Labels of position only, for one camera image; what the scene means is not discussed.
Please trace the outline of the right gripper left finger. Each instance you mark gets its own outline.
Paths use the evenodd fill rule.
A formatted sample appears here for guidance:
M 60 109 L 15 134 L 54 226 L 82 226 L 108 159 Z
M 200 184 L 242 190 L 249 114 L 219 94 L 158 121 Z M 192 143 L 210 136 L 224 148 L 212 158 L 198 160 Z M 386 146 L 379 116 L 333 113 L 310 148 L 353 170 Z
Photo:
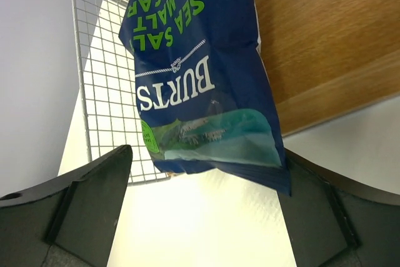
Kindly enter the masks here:
M 90 163 L 1 197 L 1 266 L 106 266 L 133 152 Z

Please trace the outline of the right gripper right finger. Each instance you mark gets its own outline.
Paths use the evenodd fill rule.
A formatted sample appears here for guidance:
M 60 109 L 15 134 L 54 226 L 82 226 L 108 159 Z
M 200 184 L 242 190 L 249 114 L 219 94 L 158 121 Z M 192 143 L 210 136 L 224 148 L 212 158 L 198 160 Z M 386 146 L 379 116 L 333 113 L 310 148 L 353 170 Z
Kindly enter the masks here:
M 287 151 L 278 195 L 297 266 L 399 266 L 399 195 Z

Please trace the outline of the blue Burts vinegar bag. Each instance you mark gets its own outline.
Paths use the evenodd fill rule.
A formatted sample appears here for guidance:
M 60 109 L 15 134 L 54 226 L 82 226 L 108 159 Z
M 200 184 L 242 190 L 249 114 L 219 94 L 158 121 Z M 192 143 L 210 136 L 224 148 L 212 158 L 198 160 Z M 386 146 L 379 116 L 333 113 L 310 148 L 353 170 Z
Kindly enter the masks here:
M 291 192 L 255 0 L 129 0 L 119 31 L 155 167 Z

